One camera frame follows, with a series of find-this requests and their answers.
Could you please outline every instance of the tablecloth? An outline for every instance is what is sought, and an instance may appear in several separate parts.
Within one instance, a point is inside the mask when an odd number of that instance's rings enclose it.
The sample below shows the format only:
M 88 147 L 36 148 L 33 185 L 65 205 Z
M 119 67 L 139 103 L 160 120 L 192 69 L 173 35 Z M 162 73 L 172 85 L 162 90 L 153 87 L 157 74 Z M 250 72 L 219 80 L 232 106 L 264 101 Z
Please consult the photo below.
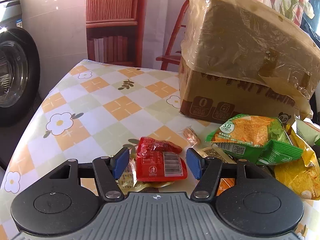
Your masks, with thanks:
M 179 108 L 175 72 L 81 61 L 50 91 L 12 156 L 0 187 L 0 240 L 18 232 L 10 215 L 14 197 L 64 161 L 111 156 L 124 144 L 135 148 L 132 142 L 142 136 L 176 143 L 184 158 L 189 145 L 180 130 L 191 125 L 204 142 L 219 127 L 187 118 Z M 187 179 L 159 190 L 190 194 L 196 183 L 189 172 Z M 82 186 L 96 190 L 92 179 Z M 320 202 L 305 200 L 304 208 L 298 235 L 320 239 Z

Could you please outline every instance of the qr code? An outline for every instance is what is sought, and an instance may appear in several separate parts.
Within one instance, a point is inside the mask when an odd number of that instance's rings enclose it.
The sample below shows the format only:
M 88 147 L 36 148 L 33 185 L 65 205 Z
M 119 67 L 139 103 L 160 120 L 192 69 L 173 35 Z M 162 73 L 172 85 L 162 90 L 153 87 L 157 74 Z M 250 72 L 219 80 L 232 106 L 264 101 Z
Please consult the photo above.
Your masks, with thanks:
M 239 155 L 243 155 L 244 154 L 244 150 L 245 150 L 245 147 L 240 146 L 240 145 L 234 145 L 233 149 L 232 149 L 232 152 L 236 153 L 236 154 L 239 154 Z

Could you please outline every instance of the red wrapper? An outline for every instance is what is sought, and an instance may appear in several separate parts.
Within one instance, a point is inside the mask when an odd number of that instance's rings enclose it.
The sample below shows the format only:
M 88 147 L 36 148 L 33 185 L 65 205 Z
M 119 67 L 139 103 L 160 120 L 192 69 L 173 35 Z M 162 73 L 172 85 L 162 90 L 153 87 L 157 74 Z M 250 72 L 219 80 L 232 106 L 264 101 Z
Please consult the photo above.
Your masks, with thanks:
M 175 181 L 188 176 L 185 162 L 177 155 L 182 148 L 169 141 L 141 137 L 137 150 L 138 181 Z

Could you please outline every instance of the red chair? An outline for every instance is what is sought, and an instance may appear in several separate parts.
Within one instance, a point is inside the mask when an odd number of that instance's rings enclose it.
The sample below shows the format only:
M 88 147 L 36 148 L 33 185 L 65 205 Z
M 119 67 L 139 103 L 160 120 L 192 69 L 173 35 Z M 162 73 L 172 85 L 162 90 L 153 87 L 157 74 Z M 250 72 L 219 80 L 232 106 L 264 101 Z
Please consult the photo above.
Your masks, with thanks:
M 182 25 L 181 23 L 182 23 L 182 20 L 184 18 L 184 15 L 185 15 L 188 7 L 189 7 L 189 0 L 186 0 L 181 7 L 179 16 L 177 18 L 177 22 L 173 28 L 173 31 L 172 31 L 172 34 L 171 34 L 171 37 L 169 40 L 167 50 L 165 51 L 165 54 L 160 57 L 156 57 L 156 61 L 162 61 L 161 70 L 167 70 L 169 63 L 175 64 L 175 65 L 180 65 L 181 56 L 180 55 L 170 55 L 170 53 L 171 53 L 173 43 L 177 37 L 177 34 L 178 34 L 180 27 L 186 27 L 185 25 Z

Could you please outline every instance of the metal screw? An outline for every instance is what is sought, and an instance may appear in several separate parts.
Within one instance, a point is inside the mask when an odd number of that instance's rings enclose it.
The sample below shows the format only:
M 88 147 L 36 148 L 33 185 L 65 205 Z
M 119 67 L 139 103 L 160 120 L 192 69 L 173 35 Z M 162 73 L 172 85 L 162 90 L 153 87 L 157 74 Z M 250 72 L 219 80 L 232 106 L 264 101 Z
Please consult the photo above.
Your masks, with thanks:
M 111 190 L 106 193 L 106 197 L 111 199 L 117 199 L 121 197 L 121 193 L 116 190 Z
M 193 193 L 193 195 L 196 198 L 207 198 L 207 197 L 209 197 L 209 193 L 207 191 L 204 191 L 204 190 L 196 191 L 195 193 Z

